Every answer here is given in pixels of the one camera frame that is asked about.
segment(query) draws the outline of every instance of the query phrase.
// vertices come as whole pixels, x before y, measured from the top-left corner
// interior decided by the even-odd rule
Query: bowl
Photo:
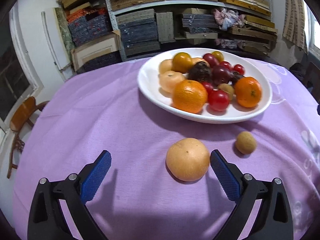
[[[272,99],[272,89],[267,78],[252,63],[241,57],[220,50],[218,51],[224,55],[225,61],[231,63],[232,66],[241,64],[245,68],[244,76],[251,76],[260,83],[262,87],[262,98],[259,104],[254,108],[245,108],[241,107],[236,100],[233,100],[224,112],[212,111],[208,104],[205,104],[202,111],[198,114],[188,113],[171,106],[171,95],[164,92],[159,85],[159,64],[165,59],[172,59],[174,55],[179,52],[186,52],[193,58],[202,57],[204,54],[212,53],[213,51],[217,50],[204,48],[174,49],[152,57],[143,64],[139,70],[138,86],[140,91],[152,103],[162,109],[182,118],[196,122],[215,124],[237,123],[262,114],[268,108]]]

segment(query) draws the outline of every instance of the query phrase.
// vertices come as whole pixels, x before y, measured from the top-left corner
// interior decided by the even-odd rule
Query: metal screw
[[[244,178],[246,180],[252,180],[252,175],[247,173],[247,174],[244,175]]]
[[[275,178],[275,183],[279,185],[279,184],[282,183],[282,181],[281,181],[281,179],[279,179],[279,178]]]
[[[75,180],[76,178],[77,178],[77,174],[75,174],[75,173],[70,174],[68,177],[68,179],[70,179],[70,180]]]
[[[44,183],[46,183],[46,182],[47,182],[47,179],[46,179],[46,178],[42,178],[42,179],[39,180],[39,183],[40,183],[40,184],[44,184]]]

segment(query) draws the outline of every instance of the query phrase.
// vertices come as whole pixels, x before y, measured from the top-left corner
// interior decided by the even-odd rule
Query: chair
[[[311,91],[311,95],[315,98],[315,100],[319,103],[320,102],[320,69],[310,62],[306,75],[302,80],[302,84],[307,87],[308,82],[313,84],[313,89]]]
[[[13,159],[13,151],[17,149],[20,153],[23,151],[24,142],[19,138],[19,134],[21,132],[22,127],[25,123],[27,123],[31,128],[33,128],[34,124],[29,119],[31,115],[36,111],[42,111],[44,107],[47,105],[49,101],[45,101],[36,105],[36,99],[34,97],[27,98],[21,106],[14,113],[11,121],[10,121],[10,129],[15,132],[15,136],[13,138],[13,143],[11,147],[10,157],[9,157],[9,169],[7,178],[9,179],[11,176],[12,168],[17,169],[18,166],[12,163]]]

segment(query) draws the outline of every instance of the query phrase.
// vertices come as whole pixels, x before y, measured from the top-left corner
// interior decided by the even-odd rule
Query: curtain
[[[285,0],[284,30],[282,36],[307,53],[303,0]]]

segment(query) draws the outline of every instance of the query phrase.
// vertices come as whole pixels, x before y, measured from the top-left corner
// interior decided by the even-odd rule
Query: purple tablecloth
[[[186,137],[219,149],[256,179],[279,177],[289,198],[294,237],[300,239],[320,210],[320,116],[317,103],[283,67],[249,60],[269,79],[270,107],[237,124],[203,124],[182,119],[153,105],[137,87],[147,59],[78,75],[56,93],[27,141],[13,196],[15,228],[27,237],[28,214],[40,178],[63,180],[92,163],[102,150],[111,168],[87,207],[110,240],[211,240],[234,207],[211,168],[193,184],[174,180],[165,167],[167,149]],[[250,131],[257,150],[241,156],[234,141]],[[250,216],[247,236],[258,210]],[[75,237],[78,232],[67,216]]]

